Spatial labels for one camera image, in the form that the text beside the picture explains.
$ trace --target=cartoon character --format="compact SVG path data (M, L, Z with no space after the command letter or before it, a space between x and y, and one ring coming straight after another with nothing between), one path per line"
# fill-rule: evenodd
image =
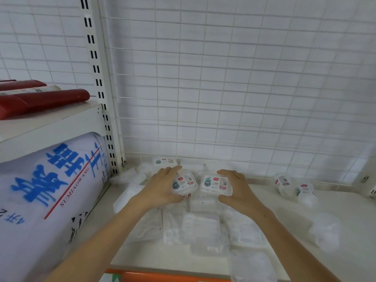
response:
M179 185L179 183L177 183L176 181L174 181L174 182L172 183L172 189L177 190L177 189L179 189L179 187L180 187L180 185Z
M206 187L209 187L209 186L211 185L210 177L208 177L208 178L205 179L204 185L205 185Z

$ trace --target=shelf upright post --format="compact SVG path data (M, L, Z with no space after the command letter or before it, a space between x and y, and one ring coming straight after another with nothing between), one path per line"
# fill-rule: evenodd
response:
M84 37L89 61L97 92L98 103L101 104L104 125L106 129L106 146L110 160L111 175L120 174L125 163L123 138L116 115L115 85L111 82L111 57L106 52L105 38L108 38L104 28L100 3L103 0L78 0L82 11L81 19L84 27Z

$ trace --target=metal shelf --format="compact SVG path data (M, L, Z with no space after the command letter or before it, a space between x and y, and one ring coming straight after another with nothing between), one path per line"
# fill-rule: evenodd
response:
M101 107L96 101L0 121L0 163L88 132L106 135Z

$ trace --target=red paper roll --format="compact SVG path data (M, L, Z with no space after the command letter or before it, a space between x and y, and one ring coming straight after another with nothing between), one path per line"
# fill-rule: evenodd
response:
M26 89L26 88L43 87L43 86L47 86L47 84L40 82L38 80L25 80L25 81L6 80L6 81L0 82L0 91Z
M84 89L4 95L0 96L0 120L84 102L88 99L90 94Z

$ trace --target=wall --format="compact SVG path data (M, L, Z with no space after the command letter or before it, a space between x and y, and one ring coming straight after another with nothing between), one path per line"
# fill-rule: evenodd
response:
M80 0L0 0L0 79L41 80L96 95Z
M105 0L127 158L351 183L376 137L376 0Z

